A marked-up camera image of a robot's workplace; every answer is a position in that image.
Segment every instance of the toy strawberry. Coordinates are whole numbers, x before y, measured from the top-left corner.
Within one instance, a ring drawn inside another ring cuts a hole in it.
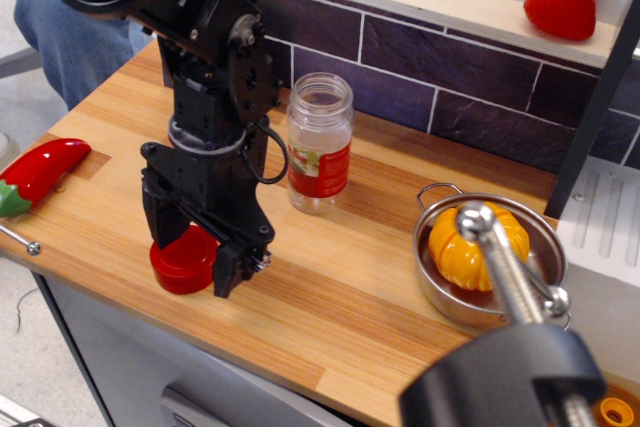
[[[588,39],[596,26],[595,0],[525,0],[524,11],[533,25],[565,39]]]

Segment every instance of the wooden countertop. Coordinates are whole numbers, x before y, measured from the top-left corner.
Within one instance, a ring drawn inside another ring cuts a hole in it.
[[[86,140],[93,152],[29,213],[1,222],[42,244],[38,257],[0,235],[10,258],[202,349],[371,425],[398,426],[398,395],[470,339],[426,300],[416,280],[416,202],[428,184],[453,182],[542,213],[555,177],[364,114],[356,116],[350,185],[325,217],[298,212],[286,179],[259,186],[276,230],[272,264],[230,299],[212,289],[172,295],[156,283],[141,203],[140,146],[168,143],[172,91],[155,44],[41,141]],[[286,138],[284,108],[271,113]],[[269,147],[267,170],[282,154]],[[449,195],[429,191],[426,204]]]

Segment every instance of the red label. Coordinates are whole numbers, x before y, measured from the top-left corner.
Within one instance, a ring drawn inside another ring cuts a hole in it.
[[[337,152],[318,155],[289,145],[289,183],[293,189],[312,198],[338,194],[347,186],[351,143]]]

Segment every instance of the black cable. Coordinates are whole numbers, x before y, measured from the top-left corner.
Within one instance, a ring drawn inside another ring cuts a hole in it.
[[[16,329],[16,334],[20,333],[20,327],[22,325],[22,312],[20,312],[20,304],[22,303],[22,301],[27,298],[27,296],[33,294],[34,292],[36,292],[38,290],[38,288],[36,287],[35,289],[31,289],[29,292],[27,292],[26,294],[24,294],[22,297],[20,297],[20,300],[18,300],[18,304],[16,305],[16,310],[18,311],[18,328]]]
[[[287,175],[287,170],[289,169],[289,155],[287,154],[287,146],[285,145],[282,138],[277,134],[277,132],[273,130],[271,127],[269,127],[268,117],[266,116],[263,117],[258,122],[256,122],[256,125],[265,134],[267,134],[269,137],[275,140],[276,143],[280,146],[280,148],[282,149],[282,153],[284,154],[284,167],[282,168],[282,171],[275,177],[272,177],[270,179],[265,179],[260,174],[258,174],[256,170],[253,168],[253,165],[247,158],[246,149],[242,149],[242,160],[244,161],[245,167],[249,170],[249,172],[251,172],[251,175],[253,175],[258,182],[262,184],[272,185],[277,182],[280,182],[282,179],[284,179],[284,176]]]

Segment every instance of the orange object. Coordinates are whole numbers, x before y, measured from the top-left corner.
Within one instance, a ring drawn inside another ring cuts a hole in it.
[[[623,400],[608,397],[600,404],[600,412],[607,425],[629,427],[633,424],[633,410]]]
[[[487,205],[502,224],[511,242],[511,248],[522,259],[529,255],[529,234],[511,212],[492,202]],[[442,212],[429,234],[429,254],[438,272],[449,282],[465,290],[489,292],[493,290],[480,246],[458,234],[455,219],[460,207]]]

